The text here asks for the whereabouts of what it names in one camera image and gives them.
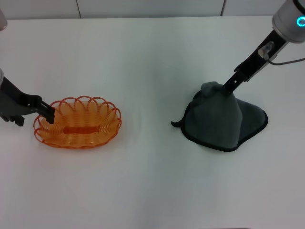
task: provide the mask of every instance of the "oval basket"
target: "oval basket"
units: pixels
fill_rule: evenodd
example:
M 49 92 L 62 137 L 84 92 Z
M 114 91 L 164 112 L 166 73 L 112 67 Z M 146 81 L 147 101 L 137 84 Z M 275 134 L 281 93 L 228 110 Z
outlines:
M 54 124 L 39 115 L 34 121 L 38 141 L 56 148 L 86 149 L 111 141 L 122 124 L 121 112 L 99 97 L 65 98 L 51 104 Z

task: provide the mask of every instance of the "gray cloth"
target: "gray cloth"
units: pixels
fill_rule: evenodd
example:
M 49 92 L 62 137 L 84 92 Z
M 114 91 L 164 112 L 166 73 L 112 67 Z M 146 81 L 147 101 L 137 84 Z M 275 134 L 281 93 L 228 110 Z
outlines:
M 243 142 L 262 131 L 268 123 L 259 107 L 227 95 L 217 82 L 204 83 L 190 102 L 181 127 L 190 140 L 221 151 L 234 151 Z

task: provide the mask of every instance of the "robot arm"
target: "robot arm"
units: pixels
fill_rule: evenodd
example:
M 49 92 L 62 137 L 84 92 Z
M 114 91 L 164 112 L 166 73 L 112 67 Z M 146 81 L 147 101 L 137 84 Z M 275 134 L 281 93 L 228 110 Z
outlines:
M 286 0 L 273 16 L 272 24 L 273 31 L 225 83 L 228 93 L 232 93 L 242 82 L 249 81 L 266 67 L 289 42 L 305 41 L 305 0 Z
M 0 10 L 0 31 L 7 26 L 7 21 Z M 23 126 L 24 117 L 32 113 L 39 113 L 46 120 L 53 124 L 55 109 L 45 102 L 38 95 L 29 95 L 21 92 L 7 78 L 0 69 L 0 117 L 8 122 L 15 122 Z

